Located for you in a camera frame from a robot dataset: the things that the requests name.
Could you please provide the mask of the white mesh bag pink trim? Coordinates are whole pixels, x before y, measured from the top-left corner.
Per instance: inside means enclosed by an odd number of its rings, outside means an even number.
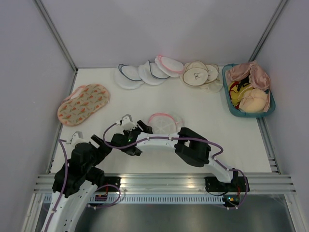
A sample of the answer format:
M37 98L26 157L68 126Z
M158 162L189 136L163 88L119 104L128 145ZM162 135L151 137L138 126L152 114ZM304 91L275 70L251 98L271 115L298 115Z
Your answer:
M184 120L176 113L155 113L148 119L153 134L177 133L184 127Z

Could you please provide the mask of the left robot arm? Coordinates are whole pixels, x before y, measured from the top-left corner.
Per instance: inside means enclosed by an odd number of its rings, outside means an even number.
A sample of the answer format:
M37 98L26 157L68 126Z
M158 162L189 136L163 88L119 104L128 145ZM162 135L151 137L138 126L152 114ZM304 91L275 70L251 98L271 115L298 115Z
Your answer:
M42 232L73 232L91 195L105 187L105 173L96 166L111 153L112 148L96 135L91 142L74 145L71 158L55 174L52 201Z

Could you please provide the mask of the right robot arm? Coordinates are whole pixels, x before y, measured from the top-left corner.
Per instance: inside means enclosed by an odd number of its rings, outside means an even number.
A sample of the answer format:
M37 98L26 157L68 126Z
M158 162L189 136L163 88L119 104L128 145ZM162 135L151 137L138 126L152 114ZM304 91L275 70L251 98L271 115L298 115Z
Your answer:
M190 166L207 166L224 190L231 191L238 185L239 171L222 164L217 159L217 156L223 153L223 147L187 127L182 127L176 133L154 134L152 127L141 120L133 123L130 119L123 118L109 126L105 130L103 138L114 126L121 126L123 133L113 135L109 142L111 148L132 156L139 156L143 152L152 150L171 151Z

